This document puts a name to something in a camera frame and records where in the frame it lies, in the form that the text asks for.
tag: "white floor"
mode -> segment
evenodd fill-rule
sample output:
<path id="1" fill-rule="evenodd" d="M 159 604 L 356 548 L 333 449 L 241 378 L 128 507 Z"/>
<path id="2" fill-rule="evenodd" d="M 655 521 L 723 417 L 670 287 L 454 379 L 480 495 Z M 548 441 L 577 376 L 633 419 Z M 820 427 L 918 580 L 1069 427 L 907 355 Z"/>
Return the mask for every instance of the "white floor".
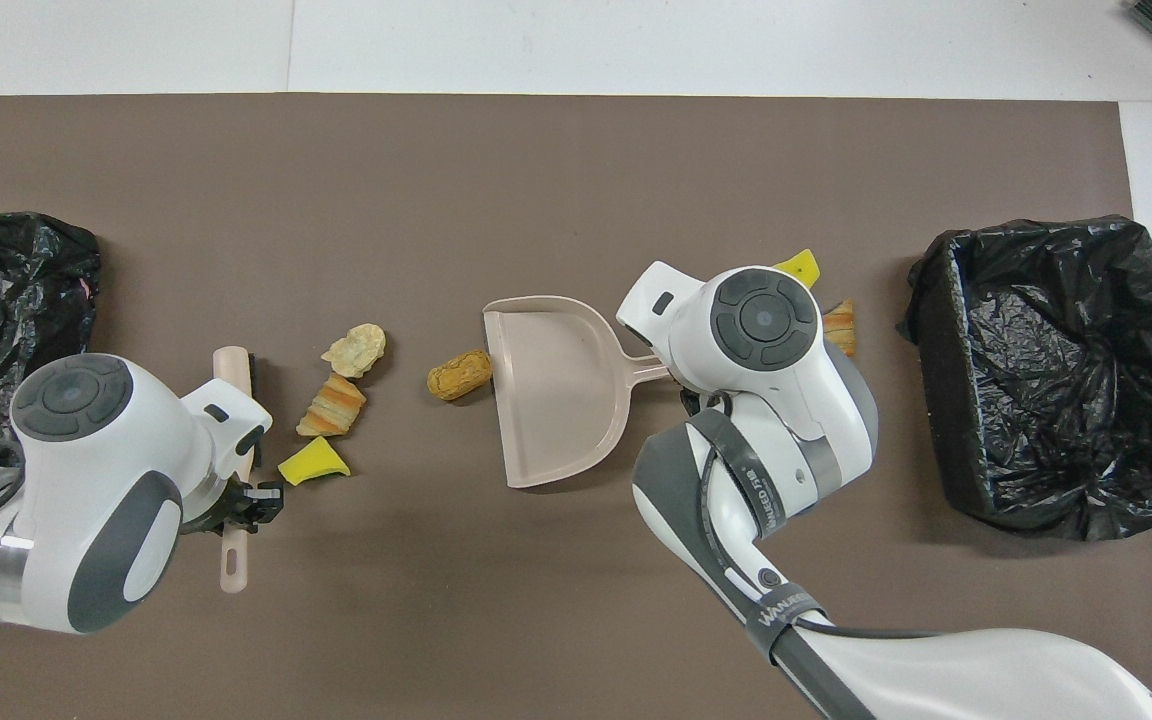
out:
<path id="1" fill-rule="evenodd" d="M 1152 232 L 1152 37 L 1117 0 L 0 0 L 0 94 L 266 91 L 1124 101 Z"/>

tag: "white robotic arm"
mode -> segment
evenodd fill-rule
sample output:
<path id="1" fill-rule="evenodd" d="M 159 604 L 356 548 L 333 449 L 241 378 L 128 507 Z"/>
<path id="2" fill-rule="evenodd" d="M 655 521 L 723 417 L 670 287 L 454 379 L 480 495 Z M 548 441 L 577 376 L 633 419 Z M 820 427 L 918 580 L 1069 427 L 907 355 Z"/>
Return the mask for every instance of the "white robotic arm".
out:
<path id="1" fill-rule="evenodd" d="M 1152 692 L 1083 643 L 1033 630 L 836 628 L 755 547 L 869 470 L 877 447 L 873 396 L 823 342 L 802 283 L 772 268 L 702 283 L 655 263 L 617 319 L 710 406 L 645 442 L 634 469 L 641 515 L 820 715 L 1152 720 Z"/>
<path id="2" fill-rule="evenodd" d="M 270 415 L 211 381 L 177 397 L 113 355 L 56 359 L 12 402 L 0 468 L 0 621 L 94 632 L 154 589 L 179 533 L 250 506 L 232 478 Z"/>

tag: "gray circular button pad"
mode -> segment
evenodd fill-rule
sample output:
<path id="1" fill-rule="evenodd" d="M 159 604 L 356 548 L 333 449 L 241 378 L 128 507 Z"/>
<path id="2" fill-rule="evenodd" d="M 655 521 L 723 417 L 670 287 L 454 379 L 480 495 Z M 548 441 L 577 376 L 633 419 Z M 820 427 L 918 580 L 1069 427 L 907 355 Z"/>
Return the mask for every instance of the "gray circular button pad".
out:
<path id="1" fill-rule="evenodd" d="M 132 373 L 118 357 L 74 355 L 52 361 L 20 384 L 12 418 L 20 432 L 62 442 L 113 423 L 132 400 Z"/>
<path id="2" fill-rule="evenodd" d="M 708 323 L 733 363 L 773 372 L 806 355 L 820 319 L 803 286 L 772 270 L 750 268 L 718 286 Z"/>

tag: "bread piece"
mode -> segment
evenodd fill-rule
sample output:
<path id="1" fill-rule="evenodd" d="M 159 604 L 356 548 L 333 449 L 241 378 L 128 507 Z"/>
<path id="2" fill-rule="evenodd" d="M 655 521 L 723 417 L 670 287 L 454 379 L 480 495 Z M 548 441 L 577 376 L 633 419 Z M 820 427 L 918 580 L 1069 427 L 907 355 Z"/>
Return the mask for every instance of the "bread piece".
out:
<path id="1" fill-rule="evenodd" d="M 346 336 L 332 343 L 321 357 L 332 363 L 332 372 L 347 378 L 362 378 L 380 356 L 385 355 L 385 331 L 365 323 L 349 328 Z"/>
<path id="2" fill-rule="evenodd" d="M 482 350 L 471 350 L 430 370 L 425 377 L 425 387 L 429 387 L 435 397 L 456 400 L 490 379 L 492 379 L 492 357 Z"/>
<path id="3" fill-rule="evenodd" d="M 850 297 L 824 314 L 824 338 L 847 357 L 856 354 L 856 313 Z"/>
<path id="4" fill-rule="evenodd" d="M 358 418 L 367 399 L 362 396 L 353 382 L 338 373 L 332 373 L 328 381 L 310 402 L 310 409 L 296 425 L 296 434 L 303 437 L 340 435 L 348 432 L 349 425 Z"/>

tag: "dustpan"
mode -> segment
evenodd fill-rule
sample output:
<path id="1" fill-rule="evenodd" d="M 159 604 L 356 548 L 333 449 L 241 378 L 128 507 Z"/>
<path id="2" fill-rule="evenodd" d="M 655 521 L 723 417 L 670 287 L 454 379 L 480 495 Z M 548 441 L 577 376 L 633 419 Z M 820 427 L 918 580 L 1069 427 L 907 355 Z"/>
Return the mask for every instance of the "dustpan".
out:
<path id="1" fill-rule="evenodd" d="M 654 356 L 626 355 L 612 325 L 571 297 L 490 302 L 483 324 L 509 487 L 598 464 L 626 432 L 634 386 L 669 374 Z"/>

